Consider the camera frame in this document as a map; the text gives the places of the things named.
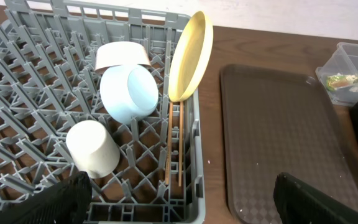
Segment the green snack wrapper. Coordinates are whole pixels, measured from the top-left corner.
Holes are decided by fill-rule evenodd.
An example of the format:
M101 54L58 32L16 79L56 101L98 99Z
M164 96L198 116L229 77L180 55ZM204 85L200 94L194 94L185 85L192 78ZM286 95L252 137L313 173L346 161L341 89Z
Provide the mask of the green snack wrapper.
M327 77L325 87L330 91L336 91L342 88L358 87L358 75L330 75Z

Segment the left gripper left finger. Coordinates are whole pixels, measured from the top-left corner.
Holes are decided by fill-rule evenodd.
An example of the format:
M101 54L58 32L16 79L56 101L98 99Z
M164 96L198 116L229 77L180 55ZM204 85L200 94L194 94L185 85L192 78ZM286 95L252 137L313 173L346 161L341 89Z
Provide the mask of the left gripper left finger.
M90 178L81 171L1 212L0 224L83 223L91 194Z

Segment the light blue bowl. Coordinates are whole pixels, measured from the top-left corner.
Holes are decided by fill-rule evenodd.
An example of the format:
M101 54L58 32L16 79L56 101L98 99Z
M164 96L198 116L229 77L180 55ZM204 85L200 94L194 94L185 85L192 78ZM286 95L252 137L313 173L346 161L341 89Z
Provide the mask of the light blue bowl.
M154 112L158 88L152 74L141 65L118 65L102 75L100 96L106 111L122 124Z

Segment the wooden chopstick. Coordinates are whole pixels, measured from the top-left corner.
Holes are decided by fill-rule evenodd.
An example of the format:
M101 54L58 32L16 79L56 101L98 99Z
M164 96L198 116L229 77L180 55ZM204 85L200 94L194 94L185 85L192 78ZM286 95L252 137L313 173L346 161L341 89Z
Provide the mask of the wooden chopstick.
M171 153L172 153L172 115L173 103L170 102L168 114L168 133L167 133L167 158L165 164L165 183L170 183L170 169L171 169Z

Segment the yellow round plate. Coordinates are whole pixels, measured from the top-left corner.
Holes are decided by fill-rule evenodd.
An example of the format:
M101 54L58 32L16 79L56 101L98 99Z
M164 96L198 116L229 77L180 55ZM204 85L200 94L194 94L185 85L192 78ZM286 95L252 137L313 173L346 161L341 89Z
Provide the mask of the yellow round plate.
M185 26L173 54L168 86L172 102L185 101L195 92L208 66L212 46L212 22L198 11Z

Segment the white cup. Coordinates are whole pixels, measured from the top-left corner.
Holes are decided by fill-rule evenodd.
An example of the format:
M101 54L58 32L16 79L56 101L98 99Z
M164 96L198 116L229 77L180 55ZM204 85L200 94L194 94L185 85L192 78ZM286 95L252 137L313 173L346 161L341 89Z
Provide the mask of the white cup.
M66 145L78 170L92 179L112 173L120 160L119 147L98 121L76 123L67 133Z

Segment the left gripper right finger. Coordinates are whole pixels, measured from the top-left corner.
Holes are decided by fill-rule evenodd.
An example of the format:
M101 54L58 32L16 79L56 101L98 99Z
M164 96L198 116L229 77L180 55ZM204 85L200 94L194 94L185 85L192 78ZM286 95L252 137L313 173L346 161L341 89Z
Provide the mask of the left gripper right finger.
M283 223L358 224L358 212L289 173L277 175L273 200Z

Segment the pink small bowl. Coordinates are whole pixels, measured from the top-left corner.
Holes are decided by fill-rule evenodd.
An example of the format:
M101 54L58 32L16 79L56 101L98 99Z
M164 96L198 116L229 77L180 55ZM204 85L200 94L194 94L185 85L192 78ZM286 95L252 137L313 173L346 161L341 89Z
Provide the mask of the pink small bowl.
M110 42L97 49L94 70L102 74L109 67L132 64L151 67L145 47L129 41Z

